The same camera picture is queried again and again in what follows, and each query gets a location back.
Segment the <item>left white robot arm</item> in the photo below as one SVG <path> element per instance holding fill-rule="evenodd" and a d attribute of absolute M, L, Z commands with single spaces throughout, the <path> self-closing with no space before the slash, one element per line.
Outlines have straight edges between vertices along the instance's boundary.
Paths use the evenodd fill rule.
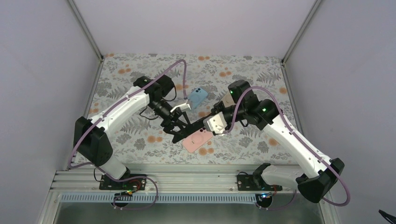
<path fill-rule="evenodd" d="M 133 114 L 145 107 L 152 109 L 162 119 L 163 131 L 173 135 L 173 143 L 204 126 L 201 120 L 191 123 L 181 106 L 172 107 L 164 99 L 173 88 L 171 78 L 166 75 L 154 80 L 146 76 L 138 78 L 125 96 L 109 108 L 90 119 L 81 117 L 76 121 L 74 150 L 108 174 L 118 189 L 126 188 L 130 183 L 129 169 L 113 154 L 109 135 L 119 130 Z"/>

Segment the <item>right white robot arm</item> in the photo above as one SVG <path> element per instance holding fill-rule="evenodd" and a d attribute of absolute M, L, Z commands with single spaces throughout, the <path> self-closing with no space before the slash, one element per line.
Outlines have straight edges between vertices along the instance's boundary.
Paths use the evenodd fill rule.
<path fill-rule="evenodd" d="M 250 86 L 238 80 L 228 86 L 235 105 L 217 103 L 204 119 L 205 128 L 214 135 L 232 131 L 236 122 L 256 126 L 283 146 L 298 163 L 298 168 L 281 168 L 270 163 L 260 165 L 252 174 L 259 190 L 278 185 L 299 191 L 312 203 L 324 200 L 345 206 L 350 192 L 340 175 L 345 167 L 340 158 L 330 158 L 310 143 L 287 119 L 275 96 L 266 88 Z"/>

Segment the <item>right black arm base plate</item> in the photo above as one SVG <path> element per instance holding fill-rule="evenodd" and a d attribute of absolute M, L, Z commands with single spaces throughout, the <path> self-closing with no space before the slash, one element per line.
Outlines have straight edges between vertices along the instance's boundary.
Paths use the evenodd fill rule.
<path fill-rule="evenodd" d="M 282 186 L 269 185 L 259 175 L 239 172 L 236 176 L 238 191 L 282 191 Z"/>

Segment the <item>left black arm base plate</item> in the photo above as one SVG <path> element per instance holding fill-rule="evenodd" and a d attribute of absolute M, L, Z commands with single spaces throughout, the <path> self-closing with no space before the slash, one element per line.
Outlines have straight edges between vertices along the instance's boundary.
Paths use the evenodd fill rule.
<path fill-rule="evenodd" d="M 133 177 L 132 180 L 116 182 L 110 179 L 107 175 L 102 175 L 99 189 L 100 190 L 120 190 L 120 191 L 139 191 L 145 190 L 147 182 L 147 175 L 145 174 L 130 174 L 127 178 Z"/>

